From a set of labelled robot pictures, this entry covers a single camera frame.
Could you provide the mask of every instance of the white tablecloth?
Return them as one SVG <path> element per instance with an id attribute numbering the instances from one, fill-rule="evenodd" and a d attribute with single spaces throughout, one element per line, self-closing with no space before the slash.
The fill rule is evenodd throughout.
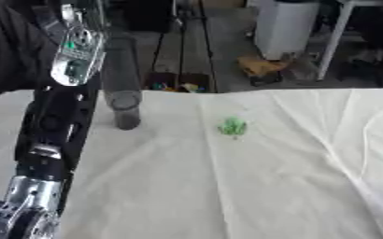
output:
<path id="1" fill-rule="evenodd" d="M 0 199 L 30 99 L 0 98 Z M 138 129 L 112 120 L 100 99 L 60 238 L 383 238 L 383 90 L 146 91 Z"/>

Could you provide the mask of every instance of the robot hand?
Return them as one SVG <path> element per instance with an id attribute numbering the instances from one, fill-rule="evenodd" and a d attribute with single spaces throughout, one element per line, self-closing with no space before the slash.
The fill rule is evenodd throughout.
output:
<path id="1" fill-rule="evenodd" d="M 53 238 L 89 131 L 105 58 L 100 0 L 64 5 L 67 26 L 51 75 L 35 91 L 18 138 L 16 175 L 0 202 L 0 239 Z"/>

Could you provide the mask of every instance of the white table leg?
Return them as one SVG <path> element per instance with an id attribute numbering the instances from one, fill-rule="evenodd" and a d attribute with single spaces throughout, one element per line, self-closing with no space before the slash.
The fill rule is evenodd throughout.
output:
<path id="1" fill-rule="evenodd" d="M 353 8 L 354 4 L 352 1 L 348 1 L 344 4 L 344 8 L 341 11 L 337 24 L 335 25 L 335 29 L 333 30 L 330 42 L 328 43 L 327 49 L 325 50 L 324 56 L 322 57 L 318 71 L 318 80 L 325 79 L 325 75 L 327 74 L 335 51 L 337 50 L 338 44 L 340 43 L 341 36 L 346 30 L 346 26 L 348 24 L 348 20 L 350 19 Z"/>

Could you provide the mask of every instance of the concrete floor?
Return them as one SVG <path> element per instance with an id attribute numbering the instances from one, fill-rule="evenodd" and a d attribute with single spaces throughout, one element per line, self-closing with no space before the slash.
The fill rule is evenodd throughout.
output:
<path id="1" fill-rule="evenodd" d="M 217 72 L 219 92 L 254 91 L 261 89 L 302 89 L 302 88 L 371 88 L 375 84 L 361 79 L 350 78 L 339 81 L 333 77 L 336 65 L 334 63 L 326 80 L 317 82 L 303 78 L 296 79 L 292 74 L 285 74 L 282 82 L 253 87 L 237 66 L 236 58 L 243 55 L 254 55 L 258 51 L 252 42 L 245 38 L 245 32 L 253 25 L 254 13 L 248 8 L 208 9 L 209 28 L 214 63 Z M 156 48 L 158 34 L 134 33 L 137 39 L 142 76 L 149 71 L 153 51 Z M 179 53 L 179 33 L 174 29 L 167 35 L 158 71 L 177 71 Z M 209 73 L 207 64 L 205 39 L 199 21 L 190 22 L 188 42 L 186 44 L 185 71 L 193 73 Z"/>

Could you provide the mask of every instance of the tripod leg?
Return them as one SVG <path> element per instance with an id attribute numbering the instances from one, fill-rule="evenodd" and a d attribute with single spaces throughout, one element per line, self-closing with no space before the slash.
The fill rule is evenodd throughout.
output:
<path id="1" fill-rule="evenodd" d="M 158 56 L 160 55 L 161 46 L 163 45 L 163 38 L 164 37 L 165 37 L 165 33 L 161 33 L 160 37 L 158 39 L 157 49 L 154 51 L 154 59 L 152 60 L 152 66 L 150 68 L 151 71 L 155 71 L 155 65 L 157 64 Z"/>
<path id="2" fill-rule="evenodd" d="M 209 39 L 209 32 L 207 30 L 207 16 L 205 12 L 205 6 L 203 4 L 203 0 L 198 1 L 198 7 L 200 11 L 200 19 L 202 21 L 202 26 L 205 34 L 205 42 L 206 42 L 206 51 L 207 51 L 207 57 L 209 60 L 209 65 L 210 65 L 210 73 L 212 75 L 212 82 L 211 82 L 211 88 L 214 92 L 218 92 L 218 84 L 216 80 L 216 73 L 215 73 L 215 66 L 213 64 L 213 51 L 212 47 L 210 44 L 210 39 Z"/>
<path id="3" fill-rule="evenodd" d="M 179 84 L 181 83 L 181 78 L 183 76 L 183 68 L 184 68 L 184 47 L 186 44 L 186 32 L 187 32 L 187 20 L 182 20 L 182 26 L 181 26 L 181 42 L 180 42 L 180 59 L 179 59 L 179 66 L 178 66 L 178 75 L 176 80 L 176 89 L 178 89 Z"/>

